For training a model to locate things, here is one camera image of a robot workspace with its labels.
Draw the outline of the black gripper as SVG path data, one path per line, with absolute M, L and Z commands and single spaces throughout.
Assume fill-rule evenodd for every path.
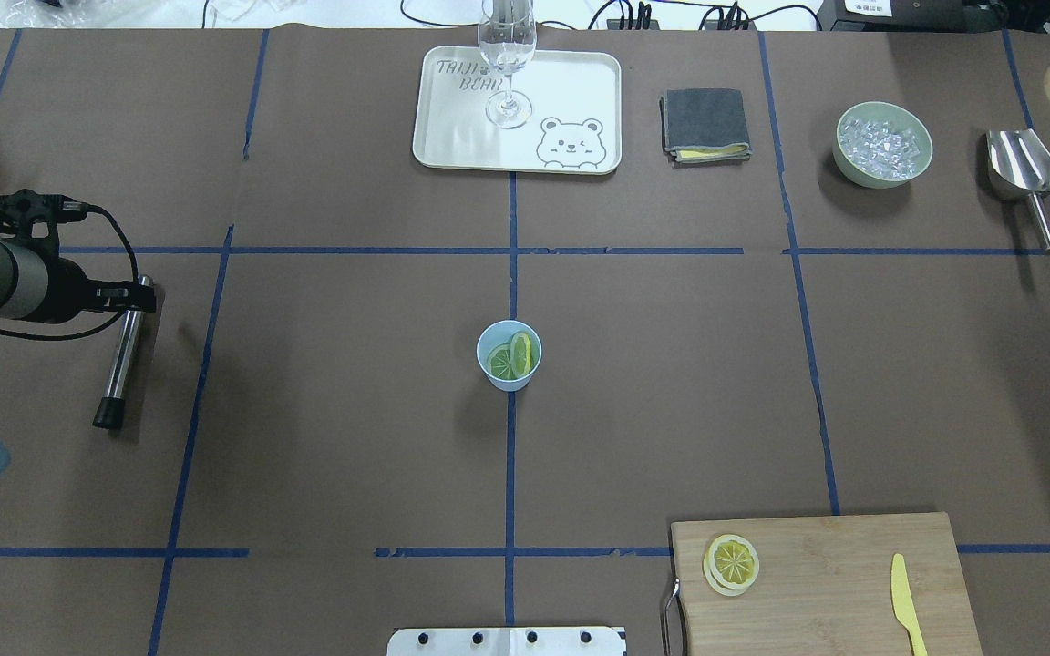
M 46 323 L 67 323 L 82 312 L 158 311 L 153 285 L 99 285 L 70 259 L 46 263 Z

